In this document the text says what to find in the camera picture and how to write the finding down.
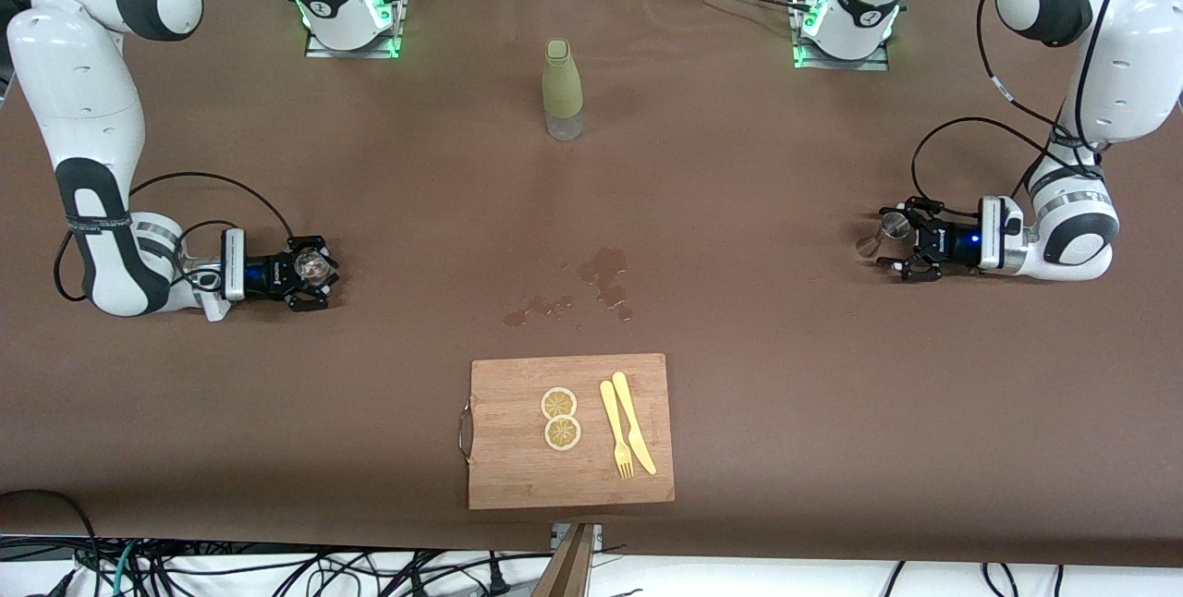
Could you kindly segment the clear glass measuring cup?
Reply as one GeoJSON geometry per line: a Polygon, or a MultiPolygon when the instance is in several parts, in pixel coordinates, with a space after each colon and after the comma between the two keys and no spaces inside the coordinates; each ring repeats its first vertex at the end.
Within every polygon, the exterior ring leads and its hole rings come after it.
{"type": "Polygon", "coordinates": [[[305,248],[296,252],[292,270],[300,288],[323,290],[337,281],[336,264],[322,249],[305,248]]]}

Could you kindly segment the wooden cutting board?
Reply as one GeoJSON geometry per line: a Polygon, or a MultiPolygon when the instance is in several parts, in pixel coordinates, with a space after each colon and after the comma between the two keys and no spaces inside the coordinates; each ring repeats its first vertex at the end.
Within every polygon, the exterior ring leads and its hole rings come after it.
{"type": "MultiPolygon", "coordinates": [[[[628,420],[618,402],[623,437],[628,420]]],[[[470,510],[609,507],[675,500],[670,396],[664,353],[481,359],[470,365],[470,510]],[[657,474],[648,474],[632,450],[634,475],[622,480],[599,385],[626,374],[633,404],[657,474]],[[552,450],[543,439],[548,423],[539,400],[565,387],[578,400],[582,434],[569,450],[552,450]]]]}

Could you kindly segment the spilled liquid puddle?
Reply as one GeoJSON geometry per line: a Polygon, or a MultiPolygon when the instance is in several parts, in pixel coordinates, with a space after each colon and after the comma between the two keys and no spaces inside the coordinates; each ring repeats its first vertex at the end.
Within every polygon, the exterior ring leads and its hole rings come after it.
{"type": "MultiPolygon", "coordinates": [[[[619,322],[634,322],[636,311],[628,305],[627,290],[622,286],[622,277],[628,272],[623,249],[603,247],[597,249],[590,259],[578,264],[578,267],[574,267],[570,262],[562,262],[560,270],[578,278],[578,283],[589,290],[592,303],[596,309],[603,309],[619,322]]],[[[500,324],[506,327],[521,327],[534,318],[562,319],[574,314],[576,306],[578,306],[578,300],[574,294],[529,297],[523,299],[518,309],[504,314],[500,324]]]]}

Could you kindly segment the glass bottle with green sleeve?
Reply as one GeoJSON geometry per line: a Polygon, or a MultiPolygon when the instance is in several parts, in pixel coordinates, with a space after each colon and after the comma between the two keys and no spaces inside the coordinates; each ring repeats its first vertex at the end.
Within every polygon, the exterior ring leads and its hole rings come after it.
{"type": "Polygon", "coordinates": [[[555,139],[578,138],[584,126],[584,99],[578,67],[567,40],[547,43],[542,79],[543,112],[555,139]]]}

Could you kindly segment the yellow plastic fork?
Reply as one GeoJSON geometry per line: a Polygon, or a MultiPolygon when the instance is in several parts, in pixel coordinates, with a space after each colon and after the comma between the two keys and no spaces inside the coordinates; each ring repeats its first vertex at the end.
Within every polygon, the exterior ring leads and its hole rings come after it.
{"type": "Polygon", "coordinates": [[[610,381],[602,381],[600,382],[599,390],[605,404],[605,416],[608,418],[614,440],[613,454],[616,460],[618,475],[622,480],[632,479],[634,475],[632,450],[623,437],[620,411],[618,411],[616,387],[613,387],[610,381]]]}

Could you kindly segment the yellow plastic knife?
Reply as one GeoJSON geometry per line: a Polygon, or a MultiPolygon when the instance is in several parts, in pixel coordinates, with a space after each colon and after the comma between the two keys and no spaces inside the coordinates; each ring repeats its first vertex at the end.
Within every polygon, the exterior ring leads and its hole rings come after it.
{"type": "Polygon", "coordinates": [[[627,381],[626,374],[623,372],[613,374],[612,382],[613,387],[616,388],[618,402],[620,402],[620,404],[623,407],[623,411],[626,413],[626,417],[628,420],[629,430],[627,434],[627,439],[631,449],[633,450],[633,454],[635,455],[636,460],[640,462],[644,469],[648,472],[648,474],[657,474],[657,466],[653,461],[653,458],[651,458],[648,446],[645,442],[644,434],[639,426],[635,407],[633,404],[632,390],[627,381]]]}

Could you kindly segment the wooden plank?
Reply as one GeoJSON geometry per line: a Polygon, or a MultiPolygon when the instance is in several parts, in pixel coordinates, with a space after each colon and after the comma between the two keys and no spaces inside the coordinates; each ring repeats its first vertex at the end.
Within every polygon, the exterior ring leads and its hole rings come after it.
{"type": "Polygon", "coordinates": [[[592,524],[575,524],[551,554],[530,597],[586,597],[592,573],[592,524]]]}

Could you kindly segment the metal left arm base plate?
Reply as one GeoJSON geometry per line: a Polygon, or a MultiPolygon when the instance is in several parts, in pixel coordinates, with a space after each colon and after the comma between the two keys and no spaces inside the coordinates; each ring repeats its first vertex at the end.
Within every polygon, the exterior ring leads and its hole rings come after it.
{"type": "MultiPolygon", "coordinates": [[[[789,0],[789,4],[799,5],[822,5],[823,0],[789,0]]],[[[816,41],[804,34],[804,25],[812,18],[804,13],[790,9],[789,21],[793,43],[793,61],[797,69],[825,69],[825,70],[858,70],[858,71],[886,71],[890,67],[887,40],[892,34],[891,26],[884,30],[880,41],[875,45],[873,53],[862,59],[840,59],[825,53],[816,41]]]]}

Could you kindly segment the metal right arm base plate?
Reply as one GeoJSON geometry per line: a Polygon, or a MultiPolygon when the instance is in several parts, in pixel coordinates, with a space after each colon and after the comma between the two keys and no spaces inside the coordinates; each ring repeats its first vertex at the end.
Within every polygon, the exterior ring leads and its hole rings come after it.
{"type": "Polygon", "coordinates": [[[338,17],[313,17],[300,5],[308,57],[397,58],[409,0],[350,0],[338,17]]]}

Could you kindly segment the small metal bracket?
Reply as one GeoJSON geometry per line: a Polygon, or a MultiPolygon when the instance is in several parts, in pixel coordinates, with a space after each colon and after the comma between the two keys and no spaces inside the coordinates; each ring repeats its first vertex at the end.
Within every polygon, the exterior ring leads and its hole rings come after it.
{"type": "MultiPolygon", "coordinates": [[[[549,549],[551,554],[556,552],[565,537],[573,532],[575,524],[558,523],[551,525],[549,549]]],[[[603,526],[599,524],[589,525],[592,530],[592,554],[600,554],[605,549],[603,526]]]]}

